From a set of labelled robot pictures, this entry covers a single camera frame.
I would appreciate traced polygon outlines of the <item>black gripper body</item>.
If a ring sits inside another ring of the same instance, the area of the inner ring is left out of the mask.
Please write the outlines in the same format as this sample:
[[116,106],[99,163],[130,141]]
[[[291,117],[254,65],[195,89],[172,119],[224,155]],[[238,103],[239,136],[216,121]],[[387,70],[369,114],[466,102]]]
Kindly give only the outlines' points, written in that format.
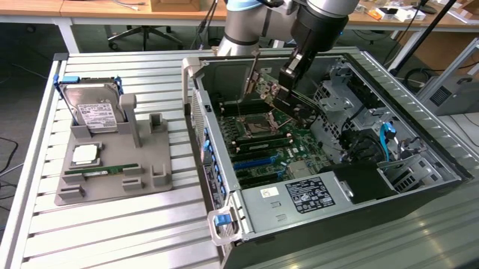
[[300,6],[291,27],[291,36],[296,42],[295,53],[314,54],[331,50],[347,23],[349,16],[330,17],[310,7]]

